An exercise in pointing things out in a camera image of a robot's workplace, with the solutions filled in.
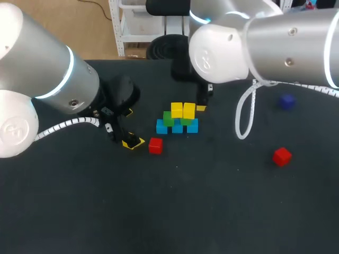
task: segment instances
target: cube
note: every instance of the cube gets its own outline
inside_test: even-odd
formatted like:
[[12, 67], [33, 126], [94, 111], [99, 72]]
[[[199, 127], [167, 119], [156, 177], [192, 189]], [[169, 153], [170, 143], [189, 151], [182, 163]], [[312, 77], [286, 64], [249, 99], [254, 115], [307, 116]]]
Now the cube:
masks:
[[290, 110], [296, 104], [296, 99], [290, 94], [280, 96], [279, 105], [283, 110]]
[[187, 133], [198, 133], [199, 130], [199, 122], [198, 119], [194, 119], [192, 124], [187, 126]]
[[170, 111], [164, 111], [164, 125], [166, 127], [173, 127], [174, 126], [174, 119], [171, 117]]
[[171, 103], [171, 115], [172, 118], [182, 118], [183, 116], [182, 102]]
[[164, 120], [157, 120], [157, 134], [167, 134], [167, 127], [164, 125]]
[[194, 119], [195, 118], [195, 103], [185, 103], [184, 104], [184, 116], [185, 119]]
[[279, 166], [283, 167], [290, 162], [292, 154], [285, 148], [282, 147], [275, 151], [273, 161]]
[[182, 134], [184, 132], [184, 127], [180, 123], [180, 119], [174, 120], [174, 126], [172, 127], [172, 133]]
[[192, 120], [191, 119], [185, 119], [185, 118], [181, 118], [180, 119], [180, 124], [183, 126], [188, 126], [192, 124]]
[[163, 152], [163, 140], [151, 138], [148, 145], [148, 151], [155, 155], [161, 155]]

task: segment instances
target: black mat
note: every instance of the black mat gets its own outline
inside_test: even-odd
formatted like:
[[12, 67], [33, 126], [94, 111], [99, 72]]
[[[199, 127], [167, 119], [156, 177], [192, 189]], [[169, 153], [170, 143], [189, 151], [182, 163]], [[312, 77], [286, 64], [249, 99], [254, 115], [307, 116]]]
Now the black mat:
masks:
[[191, 0], [147, 0], [146, 9], [153, 16], [189, 16]]
[[[128, 74], [141, 87], [127, 124], [147, 141], [171, 102], [195, 98], [193, 84], [171, 80], [169, 61], [90, 64], [104, 79]], [[198, 114], [200, 133], [163, 137], [161, 156], [79, 124], [0, 160], [0, 253], [338, 253], [339, 100], [261, 88], [240, 141], [235, 108], [248, 86], [216, 87]], [[276, 108], [284, 92], [297, 99], [291, 112]], [[41, 130], [69, 118], [34, 104]], [[282, 146], [293, 159], [278, 168], [271, 157]]]

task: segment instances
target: black cable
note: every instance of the black cable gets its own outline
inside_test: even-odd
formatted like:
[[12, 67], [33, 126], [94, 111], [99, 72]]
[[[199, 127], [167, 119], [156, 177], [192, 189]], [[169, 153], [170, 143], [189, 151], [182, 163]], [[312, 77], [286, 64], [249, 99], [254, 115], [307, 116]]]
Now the black cable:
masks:
[[92, 4], [96, 4], [96, 5], [98, 5], [101, 9], [102, 9], [102, 12], [104, 13], [104, 15], [105, 15], [105, 18], [106, 19], [108, 19], [108, 20], [110, 20], [110, 21], [112, 21], [112, 19], [110, 19], [109, 17], [107, 17], [106, 16], [106, 13], [105, 13], [105, 10], [104, 10], [104, 8], [99, 4], [99, 3], [97, 3], [97, 2], [93, 2], [93, 1], [87, 1], [87, 0], [78, 0], [79, 2], [84, 2], [84, 3], [92, 3]]

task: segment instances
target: cyan cube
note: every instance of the cyan cube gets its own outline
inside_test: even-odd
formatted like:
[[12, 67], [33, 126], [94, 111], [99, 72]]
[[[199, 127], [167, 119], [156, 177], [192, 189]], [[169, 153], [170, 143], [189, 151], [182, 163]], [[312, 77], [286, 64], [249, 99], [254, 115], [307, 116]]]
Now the cyan cube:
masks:
[[172, 127], [172, 133], [182, 134], [184, 127], [180, 123], [180, 119], [174, 119], [174, 126]]
[[187, 133], [198, 133], [199, 122], [198, 119], [192, 120], [191, 125], [187, 126]]
[[283, 110], [289, 110], [296, 104], [296, 99], [290, 94], [280, 96], [279, 105]]
[[162, 119], [157, 120], [157, 134], [167, 134], [167, 127]]

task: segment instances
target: white cable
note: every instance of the white cable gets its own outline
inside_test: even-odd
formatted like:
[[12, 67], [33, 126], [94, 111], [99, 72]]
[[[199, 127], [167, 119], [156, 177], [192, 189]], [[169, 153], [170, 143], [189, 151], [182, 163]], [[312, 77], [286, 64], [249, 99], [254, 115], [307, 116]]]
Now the white cable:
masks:
[[[237, 105], [237, 110], [235, 113], [235, 132], [238, 136], [239, 139], [243, 140], [246, 139], [249, 133], [251, 132], [251, 128], [253, 125], [253, 120], [254, 120], [254, 109], [255, 109], [255, 94], [256, 90], [262, 87], [262, 84], [257, 83], [256, 80], [253, 80], [253, 85], [242, 95], [240, 98], [238, 105]], [[241, 134], [240, 132], [240, 118], [242, 115], [242, 109], [243, 105], [246, 101], [246, 99], [252, 94], [252, 101], [251, 101], [251, 112], [249, 114], [249, 120], [248, 120], [248, 126], [244, 134]]]
[[99, 123], [99, 119], [97, 118], [92, 118], [92, 117], [80, 117], [80, 118], [75, 118], [75, 119], [72, 119], [72, 120], [68, 120], [68, 121], [65, 121], [65, 122], [62, 122], [62, 123], [59, 123], [57, 125], [54, 125], [53, 127], [43, 131], [43, 132], [40, 132], [37, 137], [35, 138], [34, 141], [38, 141], [46, 136], [48, 136], [49, 134], [52, 134], [56, 131], [59, 131], [63, 128], [66, 128], [68, 126], [71, 126], [73, 124], [77, 124], [77, 123], [92, 123], [93, 125], [95, 125], [96, 127], [99, 127], [100, 123]]
[[[311, 89], [323, 94], [327, 94], [333, 97], [339, 98], [339, 91], [328, 88], [326, 86], [310, 86], [310, 85], [302, 85], [302, 84], [296, 84], [296, 83], [286, 83], [286, 82], [277, 82], [277, 81], [267, 81], [270, 83], [282, 83], [282, 84], [289, 84], [289, 85], [294, 85], [294, 86], [300, 86], [303, 88]], [[255, 96], [256, 96], [256, 90], [263, 85], [261, 83], [257, 83], [257, 81], [254, 79], [253, 80], [253, 85], [242, 95], [240, 98], [238, 105], [237, 105], [237, 110], [235, 113], [235, 132], [238, 136], [239, 139], [244, 140], [247, 138], [249, 133], [251, 132], [252, 125], [253, 125], [253, 120], [254, 120], [254, 110], [255, 110]], [[252, 101], [251, 101], [251, 111], [249, 113], [249, 121], [248, 121], [248, 126], [244, 134], [241, 134], [240, 132], [240, 118], [242, 114], [242, 109], [243, 105], [246, 101], [246, 99], [252, 94]]]

